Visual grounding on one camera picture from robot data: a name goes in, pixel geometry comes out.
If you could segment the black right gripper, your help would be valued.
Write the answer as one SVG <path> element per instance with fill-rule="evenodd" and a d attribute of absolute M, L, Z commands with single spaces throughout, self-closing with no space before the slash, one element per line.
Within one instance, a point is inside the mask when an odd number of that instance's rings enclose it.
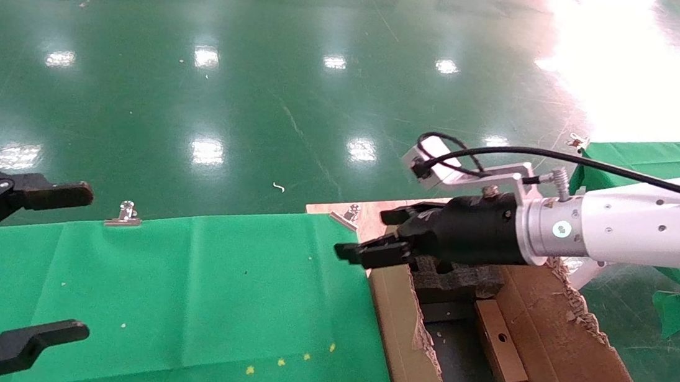
<path fill-rule="evenodd" d="M 386 234 L 333 248 L 339 260 L 369 269 L 407 265 L 416 255 L 461 265 L 522 265 L 516 206 L 509 193 L 416 202 L 380 212 L 384 225 L 402 225 L 401 237 Z"/>

